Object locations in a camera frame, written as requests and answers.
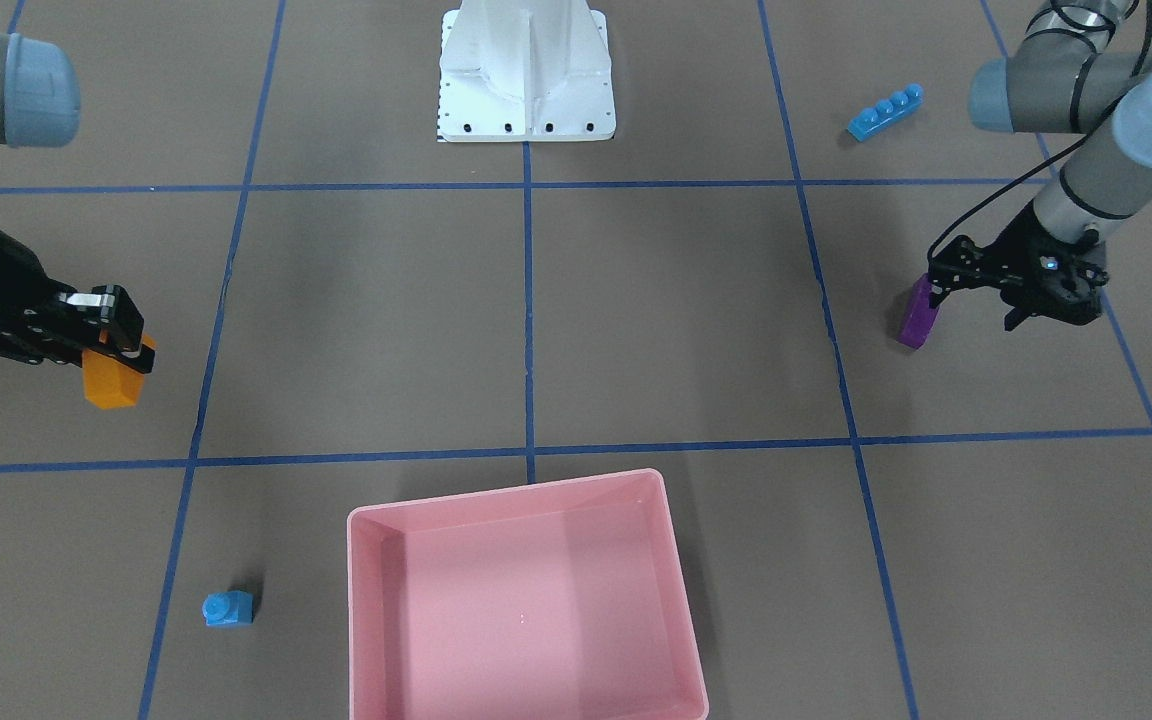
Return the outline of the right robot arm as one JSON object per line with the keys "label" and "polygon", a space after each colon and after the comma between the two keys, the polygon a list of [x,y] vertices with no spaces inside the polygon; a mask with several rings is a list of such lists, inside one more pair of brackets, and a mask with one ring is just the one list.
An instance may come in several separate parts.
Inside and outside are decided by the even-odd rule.
{"label": "right robot arm", "polygon": [[[81,123],[70,59],[47,41],[0,32],[0,145],[56,149]],[[126,288],[81,291],[47,275],[37,255],[0,232],[0,357],[77,366],[100,409],[137,406],[156,347]]]}

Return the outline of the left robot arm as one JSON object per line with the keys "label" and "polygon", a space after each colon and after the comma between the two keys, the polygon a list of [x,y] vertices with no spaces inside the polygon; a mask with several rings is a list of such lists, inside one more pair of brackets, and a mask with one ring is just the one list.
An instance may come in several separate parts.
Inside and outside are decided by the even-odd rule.
{"label": "left robot arm", "polygon": [[1126,1],[1048,1],[1014,54],[975,73],[968,101],[991,132],[1064,132],[1061,168],[996,240],[947,228],[929,247],[905,328],[929,327],[954,291],[993,288],[1005,329],[1046,316],[1085,325],[1102,314],[1111,234],[1152,200],[1152,53],[1111,53]]}

